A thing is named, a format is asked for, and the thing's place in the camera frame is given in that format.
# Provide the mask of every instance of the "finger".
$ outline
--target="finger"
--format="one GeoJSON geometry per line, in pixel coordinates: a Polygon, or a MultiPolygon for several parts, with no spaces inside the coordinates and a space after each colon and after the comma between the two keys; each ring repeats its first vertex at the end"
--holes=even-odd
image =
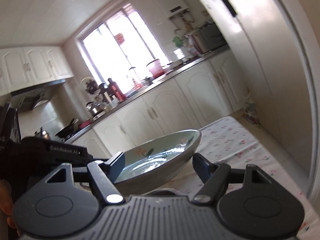
{"type": "Polygon", "coordinates": [[[7,217],[7,223],[8,223],[8,225],[9,225],[9,227],[14,228],[14,229],[17,229],[16,224],[14,223],[12,217],[7,217]]]}
{"type": "Polygon", "coordinates": [[[12,198],[6,184],[0,180],[0,209],[8,216],[12,215],[12,198]]]}

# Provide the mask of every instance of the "floral tablecloth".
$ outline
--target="floral tablecloth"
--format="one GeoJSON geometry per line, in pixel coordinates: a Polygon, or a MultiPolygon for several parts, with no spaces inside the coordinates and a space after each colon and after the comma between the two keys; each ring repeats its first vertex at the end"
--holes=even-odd
{"type": "MultiPolygon", "coordinates": [[[[233,117],[224,117],[201,129],[202,138],[197,149],[211,162],[225,161],[232,168],[244,169],[254,163],[298,198],[305,209],[305,220],[298,237],[301,240],[320,239],[320,220],[313,207],[292,178],[260,142],[233,117]]],[[[190,199],[203,186],[190,161],[174,179],[161,188],[174,188],[190,199]]],[[[241,184],[231,184],[228,192],[241,184]]]]}

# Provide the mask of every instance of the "range hood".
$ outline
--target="range hood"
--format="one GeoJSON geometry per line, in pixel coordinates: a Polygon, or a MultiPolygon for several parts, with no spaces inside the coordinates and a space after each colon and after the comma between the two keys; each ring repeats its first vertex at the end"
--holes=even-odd
{"type": "Polygon", "coordinates": [[[50,101],[65,82],[65,79],[60,79],[13,91],[10,93],[9,101],[18,113],[30,111],[50,101]]]}

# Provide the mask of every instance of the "red bottle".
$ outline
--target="red bottle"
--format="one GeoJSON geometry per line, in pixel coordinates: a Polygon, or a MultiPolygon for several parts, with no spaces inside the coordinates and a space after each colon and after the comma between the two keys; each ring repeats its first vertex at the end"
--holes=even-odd
{"type": "Polygon", "coordinates": [[[119,99],[120,102],[123,102],[127,99],[127,96],[121,92],[118,84],[112,80],[112,78],[108,78],[108,81],[110,83],[109,88],[113,92],[113,94],[116,96],[116,98],[119,99]]]}

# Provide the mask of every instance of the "red basket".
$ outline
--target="red basket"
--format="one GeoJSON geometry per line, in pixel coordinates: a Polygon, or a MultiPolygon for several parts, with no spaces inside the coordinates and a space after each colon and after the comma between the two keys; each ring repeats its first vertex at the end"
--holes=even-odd
{"type": "Polygon", "coordinates": [[[151,61],[147,65],[147,69],[151,72],[154,78],[160,77],[165,74],[159,59],[151,61]]]}

